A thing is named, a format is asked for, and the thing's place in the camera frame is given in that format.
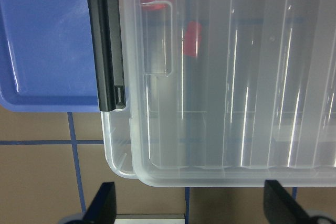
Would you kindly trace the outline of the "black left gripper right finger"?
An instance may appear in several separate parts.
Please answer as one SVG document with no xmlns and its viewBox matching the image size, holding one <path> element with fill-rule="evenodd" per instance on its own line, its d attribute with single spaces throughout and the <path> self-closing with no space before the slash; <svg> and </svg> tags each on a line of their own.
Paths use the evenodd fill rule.
<svg viewBox="0 0 336 224">
<path fill-rule="evenodd" d="M 268 223 L 316 223 L 277 180 L 265 180 L 263 210 Z"/>
</svg>

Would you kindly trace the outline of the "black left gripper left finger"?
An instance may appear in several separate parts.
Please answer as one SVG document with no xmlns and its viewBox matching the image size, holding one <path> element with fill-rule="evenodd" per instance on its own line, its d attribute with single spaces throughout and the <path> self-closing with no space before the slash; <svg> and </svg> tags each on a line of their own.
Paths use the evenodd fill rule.
<svg viewBox="0 0 336 224">
<path fill-rule="evenodd" d="M 116 191 L 114 182 L 102 183 L 88 210 L 83 223 L 110 223 L 116 220 Z"/>
</svg>

